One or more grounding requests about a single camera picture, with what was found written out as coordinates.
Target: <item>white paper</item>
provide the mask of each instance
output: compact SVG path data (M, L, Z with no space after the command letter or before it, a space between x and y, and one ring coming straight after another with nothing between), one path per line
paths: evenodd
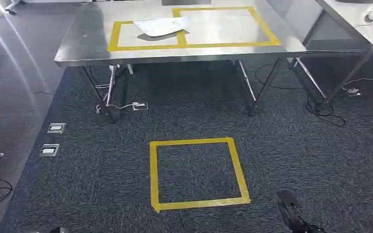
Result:
M148 36L156 37L171 34L189 26L188 17L146 18L134 20L134 24Z

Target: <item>yellow tape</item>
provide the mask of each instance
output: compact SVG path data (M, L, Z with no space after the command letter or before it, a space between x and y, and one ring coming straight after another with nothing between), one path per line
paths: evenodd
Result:
M240 198L226 198L217 200L199 200L199 201L185 201L172 203L159 203L158 191L158 164L157 152L158 146L177 146L177 145L191 145L191 144L206 144L206 143L227 143L229 152L231 154L232 164L234 166L235 175L237 177ZM173 141L152 141L150 142L150 178L151 178L151 206L159 213L161 210L173 209L187 209L200 208L223 205L237 205L248 204L251 202L247 189L247 184L242 172L241 164L239 163L237 149L234 140L230 137L222 138L204 138L204 139L189 139L189 140L173 140Z
M152 46L129 46L120 47L118 46L119 34L121 24L132 24L132 21L120 21L115 22L112 28L111 39L107 50L111 51L134 51L134 50L167 50L167 49L196 49L196 48L215 48L215 47L248 47L248 46L277 46L281 45L281 42L269 29L267 24L261 19L256 13L255 9L251 6L240 6L240 7L204 7L204 8L173 8L172 14L174 17L181 17L182 11L216 11L216 10L248 10L254 20L257 22L262 32L268 38L268 41L260 42L246 42L246 43L217 43L217 44L188 44L185 37L185 31L179 31L176 33L177 43L176 45L152 45Z
M150 143L150 173L151 173L151 206L159 213L159 191L158 191L158 156L156 146Z

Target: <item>dark gray carpet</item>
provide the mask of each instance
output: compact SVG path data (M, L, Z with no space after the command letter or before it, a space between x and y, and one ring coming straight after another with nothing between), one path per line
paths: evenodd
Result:
M245 61L255 89L261 88L255 68L271 62ZM351 64L321 58L308 65L321 82L332 83ZM257 115L247 116L242 80L229 61L135 70L118 81L115 104L147 100L150 110L117 112L115 125L94 113L79 74L66 70L0 232L64 226L72 232L286 233L274 195L290 189L306 221L329 233L373 233L373 82L358 84L363 97L334 103L347 120L338 128L305 110L302 90L272 89ZM105 70L94 73L100 79ZM362 76L373 78L373 60ZM300 86L288 69L274 85ZM50 122L67 123L65 133L46 134ZM149 142L226 136L235 140L251 203L156 213ZM57 157L38 157L45 143L61 143ZM159 147L158 172L161 202L239 196L224 144Z

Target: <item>table top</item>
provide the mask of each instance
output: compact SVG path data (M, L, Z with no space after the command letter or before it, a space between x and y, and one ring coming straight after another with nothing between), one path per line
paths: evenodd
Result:
M132 20L188 17L185 30L149 37ZM295 57L305 47L266 0L212 0L162 5L161 0L83 3L55 57L61 67Z
M343 3L336 0L316 0L345 30L358 33L373 45L373 23L366 22L365 16L373 11L373 3Z

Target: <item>stainless steel table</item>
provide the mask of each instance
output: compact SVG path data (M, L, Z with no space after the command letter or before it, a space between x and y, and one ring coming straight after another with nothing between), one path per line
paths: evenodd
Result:
M332 17L335 22L340 25L346 32L348 32L351 37L356 38L360 41L365 41L361 50L340 49L337 51L332 51L333 53L338 52L339 54L347 54L349 52L362 52L364 53L364 55L355 64L354 68L347 75L347 77L328 96L318 86L317 82L310 75L309 71L300 61L300 59L297 59L298 63L300 63L303 69L307 72L307 75L313 81L315 87L319 90L322 97L326 101L330 101L338 94L338 92L345 86L345 84L348 83L360 71L361 67L373 55L373 23L369 23L365 20L365 16L369 12L373 11L373 3L343 3L335 0L316 0L316 2L323 8L323 11L303 43L306 47L311 42L312 35L317 30L317 28L319 28L319 25L322 22L322 18L326 14L330 15L330 17Z
M305 53L295 33L265 0L212 0L211 4L196 5L164 2L83 3L59 48L55 62L61 67L82 67L83 77L111 121L114 119L109 103L100 97L84 66L235 60L243 71L254 107L284 58ZM180 16L188 17L191 25L185 31L162 37L149 37L132 23L142 18ZM239 61L247 56L278 58L257 98Z

